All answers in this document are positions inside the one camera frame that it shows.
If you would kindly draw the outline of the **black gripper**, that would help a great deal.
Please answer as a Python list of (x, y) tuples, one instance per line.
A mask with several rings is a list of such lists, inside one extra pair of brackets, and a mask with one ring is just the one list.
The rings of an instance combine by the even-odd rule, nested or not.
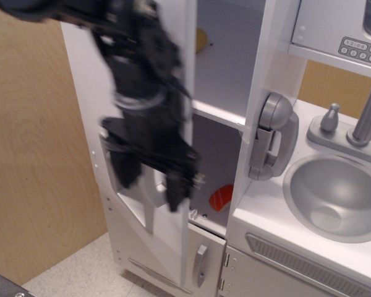
[(126, 152), (106, 153), (115, 189), (129, 189), (136, 182), (141, 162), (166, 175), (166, 201), (171, 212), (177, 212), (184, 199), (193, 198), (199, 183), (200, 154), (181, 136), (187, 111), (180, 103), (162, 104), (146, 110), (123, 110), (122, 118), (101, 120), (108, 137)]

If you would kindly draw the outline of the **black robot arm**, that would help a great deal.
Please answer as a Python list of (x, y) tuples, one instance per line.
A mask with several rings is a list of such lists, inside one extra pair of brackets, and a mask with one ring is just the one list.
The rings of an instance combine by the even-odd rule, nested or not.
[(163, 29), (155, 1), (0, 1), (20, 20), (53, 19), (87, 28), (109, 67), (121, 118), (104, 118), (104, 154), (123, 189), (140, 184), (145, 168), (163, 173), (164, 202), (175, 212), (190, 197), (199, 154), (181, 136), (191, 97), (175, 77), (178, 46)]

